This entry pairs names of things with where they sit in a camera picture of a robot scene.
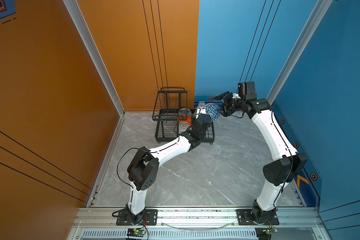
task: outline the black line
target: black line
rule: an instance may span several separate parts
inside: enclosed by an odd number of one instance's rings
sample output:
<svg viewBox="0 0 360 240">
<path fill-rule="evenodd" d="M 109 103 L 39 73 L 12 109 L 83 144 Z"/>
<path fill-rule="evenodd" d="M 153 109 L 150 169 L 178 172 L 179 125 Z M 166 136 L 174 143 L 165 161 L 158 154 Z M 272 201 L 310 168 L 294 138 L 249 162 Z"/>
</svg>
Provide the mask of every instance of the black line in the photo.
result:
<svg viewBox="0 0 360 240">
<path fill-rule="evenodd" d="M 165 79 L 167 80 L 167 88 L 168 88 L 167 65 L 165 64 L 165 53 L 164 53 L 163 30 L 162 30 L 162 28 L 161 28 L 160 8 L 159 8 L 159 6 L 158 6 L 158 0 L 157 0 L 157 9 L 158 9 L 158 19 L 159 19 L 159 21 L 160 21 L 161 43 L 163 44 L 163 56 L 164 56 Z"/>
<path fill-rule="evenodd" d="M 152 21 L 154 22 L 154 31 L 155 31 L 155 40 L 156 40 L 158 67 L 159 67 L 159 69 L 160 69 L 160 76 L 161 76 L 161 85 L 164 87 L 164 84 L 163 84 L 163 74 L 161 73 L 160 56 L 158 55 L 158 46 L 157 46 L 157 37 L 156 37 L 156 29 L 155 29 L 154 11 L 152 10 L 152 0 L 149 0 L 149 2 L 151 3 Z"/>
<path fill-rule="evenodd" d="M 338 227 L 338 228 L 328 229 L 328 231 L 330 231 L 330 230 L 336 230 L 336 229 L 349 228 L 349 227 L 358 227 L 358 226 L 360 226 L 360 224 L 359 224 L 359 225 L 348 226 L 348 227 Z"/>
<path fill-rule="evenodd" d="M 10 15 L 6 15 L 5 17 L 2 17 L 2 18 L 6 18 L 6 17 L 11 16 L 11 15 L 13 15 L 13 14 L 15 14 L 15 12 L 12 13 L 12 14 L 10 14 Z"/>
<path fill-rule="evenodd" d="M 144 0 L 141 0 L 141 1 L 143 2 L 143 9 L 144 9 L 145 23 L 147 24 L 147 32 L 148 32 L 149 46 L 151 47 L 152 62 L 154 63 L 154 71 L 155 71 L 156 85 L 157 85 L 157 90 L 158 90 L 158 82 L 157 82 L 157 75 L 156 75 L 156 68 L 155 68 L 155 61 L 154 61 L 154 53 L 152 52 L 151 38 L 149 37 L 149 30 L 148 30 L 147 15 L 145 14 Z"/>
<path fill-rule="evenodd" d="M 267 2 L 267 0 L 264 1 L 263 9 L 261 10 L 261 14 L 260 14 L 260 17 L 259 17 L 259 21 L 257 22 L 256 30 L 254 31 L 254 35 L 253 35 L 253 39 L 252 39 L 252 42 L 251 42 L 250 50 L 248 51 L 247 59 L 245 60 L 243 72 L 241 73 L 241 77 L 240 77 L 240 82 L 239 82 L 239 83 L 241 83 L 241 78 L 243 77 L 243 73 L 244 73 L 244 70 L 245 70 L 245 65 L 247 65 L 248 57 L 250 56 L 250 52 L 251 52 L 252 44 L 253 44 L 253 41 L 254 41 L 254 37 L 256 36 L 257 28 L 258 28 L 258 26 L 259 26 L 261 16 L 263 15 L 263 11 L 264 11 L 264 7 L 265 7 L 265 3 L 266 3 L 266 2 Z"/>
<path fill-rule="evenodd" d="M 338 207 L 344 207 L 344 206 L 346 206 L 346 205 L 354 204 L 354 203 L 357 203 L 357 202 L 360 202 L 360 200 L 357 200 L 357 201 L 355 201 L 355 202 L 350 202 L 350 203 L 348 203 L 348 204 L 344 204 L 344 205 L 341 205 L 341 206 L 338 206 Z M 329 211 L 329 210 L 332 210 L 332 209 L 336 209 L 336 208 L 338 208 L 338 207 L 333 207 L 333 208 L 331 208 L 331 209 L 327 209 L 327 210 L 321 211 L 320 213 L 326 212 L 326 211 Z"/>
<path fill-rule="evenodd" d="M 360 213 L 358 214 L 351 214 L 351 215 L 347 215 L 347 216 L 343 216 L 343 217 L 350 217 L 350 216 L 354 216 L 354 215 L 359 215 Z M 323 222 L 327 222 L 327 221 L 331 221 L 331 220 L 335 220 L 335 219 L 339 219 L 339 218 L 343 218 L 343 217 L 337 217 L 337 218 L 332 218 L 332 219 L 329 219 L 329 220 L 325 220 Z"/>
<path fill-rule="evenodd" d="M 62 181 L 63 183 L 68 184 L 69 186 L 73 187 L 74 189 L 79 190 L 79 191 L 80 191 L 80 192 L 82 192 L 83 194 L 86 194 L 86 193 L 85 193 L 85 192 L 83 192 L 82 190 L 80 190 L 80 189 L 78 189 L 78 188 L 75 188 L 74 186 L 72 186 L 72 185 L 70 185 L 69 183 L 67 183 L 67 182 L 65 182 L 65 181 L 63 181 L 63 180 L 61 180 L 61 179 L 59 179 L 58 177 L 55 177 L 54 175 L 52 175 L 52 174 L 50 174 L 49 172 L 47 172 L 47 171 L 45 171 L 45 170 L 41 169 L 40 167 L 38 167 L 38 166 L 36 166 L 36 165 L 34 165 L 34 164 L 30 163 L 29 161 L 27 161 L 27 160 L 25 160 L 25 159 L 23 159 L 23 158 L 21 158 L 21 157 L 17 156 L 17 155 L 16 155 L 16 154 L 14 154 L 13 152 L 8 151 L 8 150 L 7 150 L 7 149 L 5 149 L 4 147 L 1 147 L 1 146 L 0 146 L 0 148 L 1 148 L 1 149 L 3 149 L 3 150 L 5 150 L 5 151 L 7 151 L 7 152 L 9 152 L 9 153 L 10 153 L 10 154 L 12 154 L 13 156 L 18 157 L 19 159 L 21 159 L 21 160 L 23 160 L 23 161 L 25 161 L 25 162 L 29 163 L 30 165 L 34 166 L 35 168 L 40 169 L 40 170 L 42 170 L 43 172 L 45 172 L 45 173 L 47 173 L 47 174 L 51 175 L 52 177 L 54 177 L 54 178 L 56 178 L 56 179 L 58 179 L 58 180 Z"/>
<path fill-rule="evenodd" d="M 252 61 L 251 61 L 251 64 L 250 64 L 250 68 L 248 69 L 248 73 L 247 73 L 247 76 L 245 77 L 245 81 L 244 81 L 244 82 L 246 82 L 246 81 L 247 81 L 248 74 L 250 73 L 251 66 L 252 66 L 252 63 L 253 63 L 253 60 L 254 60 L 254 56 L 256 55 L 257 48 L 258 48 L 258 46 L 259 46 L 259 43 L 260 43 L 260 40 L 261 40 L 261 36 L 263 35 L 265 25 L 267 25 L 267 21 L 268 21 L 269 13 L 271 12 L 271 9 L 272 9 L 272 6 L 273 6 L 273 2 L 274 2 L 274 0 L 272 0 L 271 7 L 269 8 L 269 12 L 268 12 L 267 18 L 265 19 L 265 23 L 264 23 L 263 30 L 261 31 L 259 41 L 257 42 L 256 50 L 254 51 L 253 58 L 252 58 Z"/>
<path fill-rule="evenodd" d="M 37 180 L 36 178 L 31 177 L 31 176 L 29 176 L 29 175 L 27 175 L 27 174 L 25 174 L 25 173 L 23 173 L 23 172 L 20 172 L 19 170 L 16 170 L 16 169 L 14 169 L 14 168 L 12 168 L 12 167 L 10 167 L 10 166 L 8 166 L 8 165 L 5 165 L 4 163 L 1 163 L 1 162 L 0 162 L 0 164 L 3 165 L 3 166 L 6 166 L 7 168 L 10 168 L 10 169 L 18 172 L 18 173 L 21 173 L 22 175 L 25 175 L 25 176 L 27 176 L 27 177 L 30 177 L 30 178 L 32 178 L 33 180 L 36 180 L 36 181 L 38 181 L 38 182 L 40 182 L 40 183 L 42 183 L 42 184 L 45 184 L 45 185 L 47 185 L 47 186 L 49 186 L 49 187 L 52 187 L 51 185 L 48 185 L 48 184 L 46 184 L 45 182 L 42 182 L 42 181 L 40 181 L 40 180 Z M 81 200 L 81 199 L 78 199 L 77 197 L 72 196 L 71 194 L 68 194 L 68 193 L 66 193 L 66 192 L 63 192 L 62 190 L 59 190 L 59 189 L 57 189 L 57 188 L 55 188 L 55 187 L 52 187 L 52 188 L 58 190 L 59 192 L 62 192 L 62 193 L 64 193 L 64 194 L 67 194 L 68 196 L 74 197 L 74 198 L 77 199 L 77 200 L 80 200 L 80 201 L 86 203 L 85 201 L 83 201 L 83 200 Z"/>
<path fill-rule="evenodd" d="M 48 162 L 45 158 L 41 157 L 40 155 L 36 154 L 34 151 L 30 150 L 29 148 L 27 148 L 26 146 L 22 145 L 21 143 L 19 143 L 18 141 L 14 140 L 12 137 L 8 136 L 7 134 L 5 134 L 4 132 L 0 131 L 1 134 L 3 134 L 4 136 L 8 137 L 9 139 L 11 139 L 12 141 L 14 141 L 15 143 L 19 144 L 20 146 L 24 147 L 25 149 L 27 149 L 28 151 L 32 152 L 34 155 L 40 157 L 41 159 L 43 159 L 44 161 L 46 161 L 47 163 L 49 163 L 50 165 L 54 166 L 55 168 L 57 168 L 58 170 L 62 171 L 63 173 L 67 174 L 65 171 L 61 170 L 60 168 L 58 168 L 57 166 L 53 165 L 51 162 Z M 83 184 L 82 182 L 80 182 L 79 180 L 77 180 L 76 178 L 72 177 L 73 179 L 75 179 L 76 181 L 78 181 L 79 183 L 81 183 L 82 185 L 86 186 L 87 188 L 91 189 L 90 187 L 88 187 L 87 185 Z"/>
<path fill-rule="evenodd" d="M 271 30 L 271 27 L 272 27 L 272 24 L 273 24 L 273 20 L 274 20 L 274 19 L 275 19 L 275 17 L 276 17 L 276 13 L 277 13 L 277 10 L 279 9 L 280 3 L 281 3 L 281 0 L 279 1 L 279 5 L 277 6 L 277 9 L 276 9 L 275 15 L 273 16 L 273 19 L 272 19 L 272 22 L 271 22 L 271 26 L 270 26 L 270 27 L 269 27 L 269 29 L 268 29 L 268 33 L 267 33 L 267 36 L 265 37 L 265 40 L 264 40 L 263 46 L 261 47 L 261 51 L 260 51 L 259 57 L 258 57 L 258 59 L 257 59 L 256 65 L 254 66 L 254 69 L 253 69 L 253 72 L 252 72 L 252 75 L 251 75 L 251 79 L 250 79 L 250 81 L 252 80 L 252 77 L 253 77 L 253 74 L 254 74 L 254 70 L 256 70 L 256 66 L 257 66 L 257 63 L 259 62 L 259 59 L 260 59 L 261 53 L 263 52 L 263 48 L 264 48 L 265 42 L 267 41 L 269 31 Z"/>
</svg>

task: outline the brown wall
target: brown wall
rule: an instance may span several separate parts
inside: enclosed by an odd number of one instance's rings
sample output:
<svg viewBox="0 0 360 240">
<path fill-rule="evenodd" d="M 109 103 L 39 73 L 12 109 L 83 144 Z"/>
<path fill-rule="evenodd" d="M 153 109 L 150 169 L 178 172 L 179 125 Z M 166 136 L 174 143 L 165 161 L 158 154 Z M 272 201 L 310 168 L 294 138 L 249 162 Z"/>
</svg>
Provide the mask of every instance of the brown wall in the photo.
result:
<svg viewBox="0 0 360 240">
<path fill-rule="evenodd" d="M 16 1 L 0 19 L 0 239 L 67 238 L 118 118 L 63 1 Z"/>
<path fill-rule="evenodd" d="M 193 108 L 198 0 L 144 0 L 147 21 L 141 0 L 78 3 L 126 111 L 152 111 L 163 86 L 184 87 Z"/>
</svg>

